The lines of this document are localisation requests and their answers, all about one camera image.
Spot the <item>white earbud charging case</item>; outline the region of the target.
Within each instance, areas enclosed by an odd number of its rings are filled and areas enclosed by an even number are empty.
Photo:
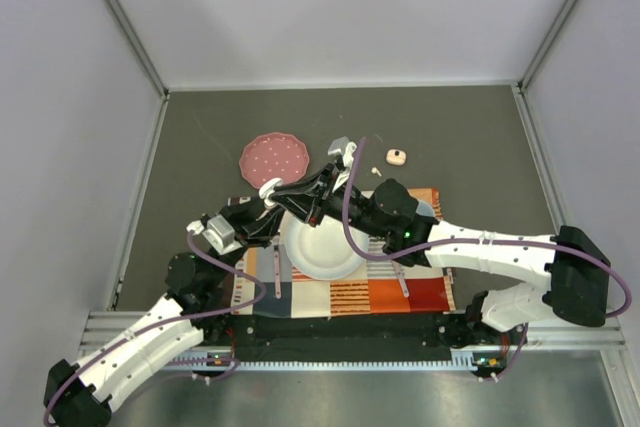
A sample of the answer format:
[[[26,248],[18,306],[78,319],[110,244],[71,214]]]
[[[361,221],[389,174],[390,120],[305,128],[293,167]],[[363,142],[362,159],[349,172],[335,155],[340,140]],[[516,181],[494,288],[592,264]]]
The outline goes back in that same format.
[[[271,199],[271,196],[274,194],[275,188],[282,185],[283,180],[281,178],[272,178],[260,187],[259,197],[263,201],[266,209],[275,207],[275,202]]]

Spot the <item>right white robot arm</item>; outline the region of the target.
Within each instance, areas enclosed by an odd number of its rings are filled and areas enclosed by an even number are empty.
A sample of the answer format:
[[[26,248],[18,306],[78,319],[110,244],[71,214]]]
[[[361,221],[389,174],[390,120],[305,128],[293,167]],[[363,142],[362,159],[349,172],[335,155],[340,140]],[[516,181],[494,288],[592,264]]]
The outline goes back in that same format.
[[[610,263],[577,227],[532,237],[469,229],[420,214],[418,200],[394,179],[363,194],[331,169],[292,184],[274,178],[259,195],[267,206],[282,207],[311,227],[331,217],[377,237],[385,259],[407,267],[467,269],[517,280],[514,287],[474,296],[466,327],[478,342],[553,317],[591,328],[606,321]]]

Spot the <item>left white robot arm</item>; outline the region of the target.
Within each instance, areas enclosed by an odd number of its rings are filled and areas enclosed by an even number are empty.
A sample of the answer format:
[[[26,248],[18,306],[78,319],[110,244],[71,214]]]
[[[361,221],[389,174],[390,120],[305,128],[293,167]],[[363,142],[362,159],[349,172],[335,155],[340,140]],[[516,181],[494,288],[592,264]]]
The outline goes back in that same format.
[[[271,244],[284,213],[252,198],[191,222],[189,249],[171,259],[168,290],[153,307],[101,348],[49,370],[44,425],[106,426],[130,395],[180,354],[220,341],[226,316],[264,298],[264,283],[236,265],[250,248]]]

